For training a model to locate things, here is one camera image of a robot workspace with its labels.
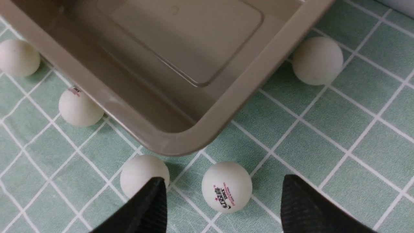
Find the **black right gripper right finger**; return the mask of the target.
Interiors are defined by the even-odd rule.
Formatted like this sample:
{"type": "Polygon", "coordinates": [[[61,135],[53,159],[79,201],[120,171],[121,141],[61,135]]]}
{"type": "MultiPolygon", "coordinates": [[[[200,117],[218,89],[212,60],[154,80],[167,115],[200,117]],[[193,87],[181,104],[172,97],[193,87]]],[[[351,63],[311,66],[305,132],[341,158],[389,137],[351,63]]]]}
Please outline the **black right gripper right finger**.
{"type": "Polygon", "coordinates": [[[374,233],[295,174],[284,176],[280,218],[285,233],[374,233]]]}

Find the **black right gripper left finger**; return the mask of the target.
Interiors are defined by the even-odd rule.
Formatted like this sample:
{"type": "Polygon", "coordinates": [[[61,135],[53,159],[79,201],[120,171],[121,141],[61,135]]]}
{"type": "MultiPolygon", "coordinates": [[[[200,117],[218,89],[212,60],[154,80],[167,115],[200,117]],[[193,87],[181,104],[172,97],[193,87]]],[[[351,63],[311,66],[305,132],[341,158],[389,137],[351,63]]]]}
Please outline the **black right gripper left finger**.
{"type": "Polygon", "coordinates": [[[165,233],[167,221],[165,180],[153,177],[92,233],[165,233]]]}

